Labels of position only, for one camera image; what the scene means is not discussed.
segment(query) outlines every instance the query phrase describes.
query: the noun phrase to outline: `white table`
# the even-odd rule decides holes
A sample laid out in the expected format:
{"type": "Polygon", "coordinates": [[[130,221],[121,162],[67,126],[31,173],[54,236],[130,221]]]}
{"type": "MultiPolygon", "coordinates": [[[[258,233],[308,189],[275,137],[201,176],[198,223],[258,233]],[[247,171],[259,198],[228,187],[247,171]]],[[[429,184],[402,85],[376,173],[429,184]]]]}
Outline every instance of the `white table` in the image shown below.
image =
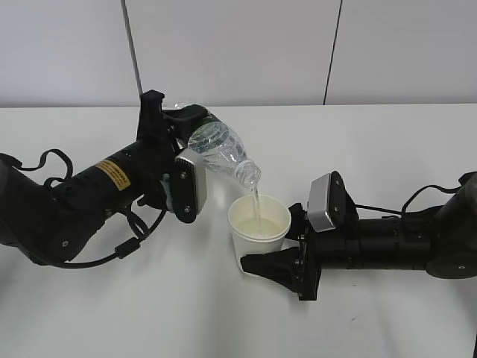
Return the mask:
{"type": "MultiPolygon", "coordinates": [[[[428,184],[455,186],[477,169],[477,105],[220,107],[262,168],[260,191],[306,203],[309,184],[337,169],[360,204],[398,209],[428,184]]],[[[48,148],[76,172],[133,141],[137,108],[2,109],[0,151],[25,165],[48,148]]],[[[36,180],[64,173],[52,159],[36,180]]],[[[418,271],[324,271],[317,302],[243,276],[227,209],[241,190],[208,175],[194,224],[166,216],[125,260],[86,270],[30,263],[0,248],[0,357],[470,358],[477,280],[418,271]]],[[[425,192],[412,208],[449,197],[425,192]]],[[[154,210],[140,213],[152,219],[154,210]]],[[[78,257],[124,241],[113,218],[78,257]]]]}

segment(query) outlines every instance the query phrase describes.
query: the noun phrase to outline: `black cable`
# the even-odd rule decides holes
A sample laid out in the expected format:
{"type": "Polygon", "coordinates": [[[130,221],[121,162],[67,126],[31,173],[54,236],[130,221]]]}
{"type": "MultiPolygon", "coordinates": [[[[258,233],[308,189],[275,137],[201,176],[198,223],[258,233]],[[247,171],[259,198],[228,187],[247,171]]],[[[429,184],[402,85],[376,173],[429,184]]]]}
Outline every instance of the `black cable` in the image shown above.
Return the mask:
{"type": "Polygon", "coordinates": [[[87,263],[55,263],[49,264],[50,266],[59,267],[60,269],[88,269],[90,267],[96,267],[108,263],[111,260],[114,260],[118,255],[116,252],[109,256],[103,257],[102,259],[96,261],[89,261],[87,263]]]}
{"type": "MultiPolygon", "coordinates": [[[[137,218],[138,219],[138,220],[136,220],[136,219],[129,219],[128,220],[128,224],[130,224],[131,230],[133,230],[134,233],[136,233],[136,231],[139,230],[138,227],[140,228],[140,230],[144,229],[142,227],[142,224],[139,224],[139,221],[141,221],[142,223],[144,223],[144,222],[135,213],[130,211],[130,207],[127,207],[126,210],[120,210],[119,213],[121,213],[125,216],[126,216],[126,214],[124,214],[124,213],[128,213],[128,214],[130,213],[130,214],[132,214],[132,216],[130,216],[131,218],[137,218]]],[[[151,235],[151,233],[154,230],[157,229],[157,227],[159,226],[161,221],[164,219],[164,216],[165,216],[166,213],[167,212],[165,210],[161,210],[161,212],[157,216],[156,221],[154,221],[154,223],[151,225],[151,227],[147,227],[147,225],[146,225],[146,227],[145,227],[146,230],[143,230],[142,232],[139,232],[137,240],[139,242],[143,242],[144,240],[146,240],[151,235]]],[[[91,267],[96,267],[96,266],[100,266],[100,265],[103,265],[105,263],[108,263],[109,261],[114,260],[116,257],[118,257],[118,254],[115,252],[115,253],[113,253],[109,256],[103,257],[102,259],[99,259],[99,260],[96,260],[96,261],[89,261],[87,263],[56,263],[56,262],[50,261],[47,257],[44,257],[42,254],[38,255],[38,258],[40,260],[42,260],[44,263],[46,263],[50,266],[58,267],[60,269],[88,269],[88,268],[91,268],[91,267]]]]}
{"type": "Polygon", "coordinates": [[[443,192],[445,194],[455,194],[461,187],[457,187],[457,188],[452,188],[452,189],[447,189],[447,188],[443,188],[442,186],[438,186],[438,185],[426,185],[422,188],[420,188],[419,190],[417,190],[410,198],[409,200],[406,201],[406,203],[402,206],[402,209],[401,209],[401,217],[405,217],[405,215],[407,214],[406,210],[408,209],[409,205],[411,204],[411,202],[421,193],[423,192],[424,190],[428,189],[428,188],[432,188],[432,189],[437,189],[439,190],[440,192],[443,192]]]}
{"type": "Polygon", "coordinates": [[[159,226],[159,224],[161,223],[161,221],[164,219],[164,216],[165,214],[167,213],[167,211],[165,210],[162,210],[160,213],[159,213],[159,216],[157,216],[157,219],[155,222],[153,222],[153,224],[151,225],[151,227],[149,228],[149,235],[151,235],[151,233],[157,229],[157,227],[159,226]]]}
{"type": "Polygon", "coordinates": [[[357,209],[364,209],[364,210],[371,210],[371,211],[378,211],[380,213],[388,213],[388,214],[395,214],[395,215],[401,215],[400,211],[397,210],[390,210],[390,209],[384,209],[382,207],[369,207],[367,205],[356,205],[357,209]]]}

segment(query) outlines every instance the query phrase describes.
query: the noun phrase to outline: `warning sticker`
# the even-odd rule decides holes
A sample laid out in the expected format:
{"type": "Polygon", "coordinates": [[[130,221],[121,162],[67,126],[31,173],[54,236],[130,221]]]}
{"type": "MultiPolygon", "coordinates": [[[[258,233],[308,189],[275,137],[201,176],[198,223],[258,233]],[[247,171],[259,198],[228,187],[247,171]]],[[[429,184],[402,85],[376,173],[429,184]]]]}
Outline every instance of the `warning sticker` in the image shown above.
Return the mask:
{"type": "Polygon", "coordinates": [[[95,167],[105,172],[107,176],[110,177],[111,180],[114,182],[119,191],[124,190],[129,185],[131,185],[131,182],[129,181],[129,178],[127,177],[126,173],[124,173],[122,169],[119,168],[118,165],[111,160],[102,160],[101,162],[96,164],[95,167]]]}

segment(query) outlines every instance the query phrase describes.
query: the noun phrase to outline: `paper cup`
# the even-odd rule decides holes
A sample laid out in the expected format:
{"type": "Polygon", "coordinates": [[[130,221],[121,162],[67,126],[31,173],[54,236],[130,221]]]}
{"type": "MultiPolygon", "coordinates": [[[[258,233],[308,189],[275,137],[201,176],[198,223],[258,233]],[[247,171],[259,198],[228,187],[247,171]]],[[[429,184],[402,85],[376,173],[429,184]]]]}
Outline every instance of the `paper cup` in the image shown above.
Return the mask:
{"type": "Polygon", "coordinates": [[[233,246],[236,250],[237,265],[242,272],[240,259],[248,254],[267,254],[281,249],[283,240],[290,230],[291,216],[288,209],[275,198],[259,195],[261,217],[273,222],[279,233],[273,236],[254,236],[238,229],[238,226],[254,216],[252,195],[235,200],[229,209],[229,226],[233,246]]]}

